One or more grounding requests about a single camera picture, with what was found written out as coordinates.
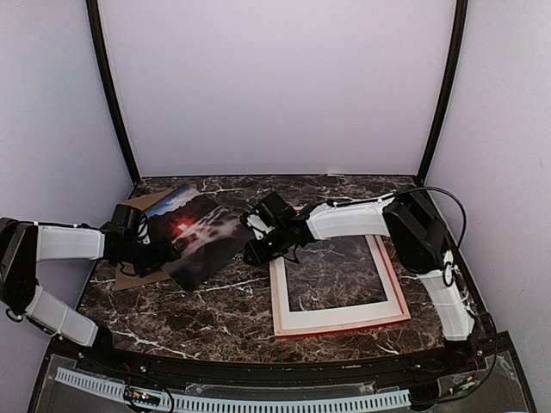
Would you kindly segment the brown cardboard backing board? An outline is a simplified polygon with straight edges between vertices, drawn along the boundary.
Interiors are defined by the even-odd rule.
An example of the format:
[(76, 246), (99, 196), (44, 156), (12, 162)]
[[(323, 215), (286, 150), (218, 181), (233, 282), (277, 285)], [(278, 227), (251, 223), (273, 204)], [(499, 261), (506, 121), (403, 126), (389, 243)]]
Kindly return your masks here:
[[(126, 200), (124, 204), (145, 211), (148, 207), (152, 206), (153, 204), (164, 198), (169, 192), (169, 190), (166, 190), (155, 194), (132, 198), (130, 200)], [(168, 279), (169, 276), (162, 270), (149, 274), (145, 277), (135, 276), (133, 272), (133, 266), (128, 263), (125, 263), (124, 267), (119, 265), (115, 269), (115, 289), (117, 291), (127, 290), (133, 287), (141, 287)]]

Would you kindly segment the landscape photo print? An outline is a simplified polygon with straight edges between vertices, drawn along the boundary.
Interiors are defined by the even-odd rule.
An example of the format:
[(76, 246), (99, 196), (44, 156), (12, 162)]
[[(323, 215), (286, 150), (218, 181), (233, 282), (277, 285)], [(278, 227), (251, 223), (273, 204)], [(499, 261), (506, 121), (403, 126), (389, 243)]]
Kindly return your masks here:
[(150, 236), (169, 241), (179, 254), (163, 271), (186, 291), (198, 288), (252, 238), (237, 215), (189, 185), (170, 191), (145, 215)]

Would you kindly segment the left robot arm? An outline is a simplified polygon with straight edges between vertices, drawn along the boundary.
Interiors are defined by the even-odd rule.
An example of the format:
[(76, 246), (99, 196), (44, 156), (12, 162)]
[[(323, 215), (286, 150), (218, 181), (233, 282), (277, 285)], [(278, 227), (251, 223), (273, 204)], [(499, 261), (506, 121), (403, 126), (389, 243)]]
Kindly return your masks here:
[(114, 219), (100, 228), (87, 225), (46, 224), (1, 220), (1, 300), (16, 321), (24, 319), (54, 336), (88, 348), (87, 359), (103, 375), (121, 369), (121, 355), (113, 350), (108, 327), (79, 313), (58, 298), (53, 285), (55, 266), (61, 279), (69, 272), (86, 272), (94, 263), (130, 265), (137, 275), (161, 269), (178, 254), (171, 242), (149, 235), (143, 218)]

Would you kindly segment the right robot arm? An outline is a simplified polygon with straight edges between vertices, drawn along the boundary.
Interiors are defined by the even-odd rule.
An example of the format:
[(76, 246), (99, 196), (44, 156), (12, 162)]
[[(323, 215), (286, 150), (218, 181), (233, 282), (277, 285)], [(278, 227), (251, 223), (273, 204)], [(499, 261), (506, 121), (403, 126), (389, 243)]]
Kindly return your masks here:
[(244, 260), (255, 267), (289, 250), (334, 237), (383, 236), (392, 240), (400, 264), (427, 290), (440, 318), (445, 342), (439, 355), (447, 373), (458, 373), (473, 358), (466, 342), (474, 331), (474, 314), (456, 282), (453, 241), (447, 225), (421, 188), (377, 198), (327, 200), (296, 211), (272, 192), (240, 217), (253, 238)]

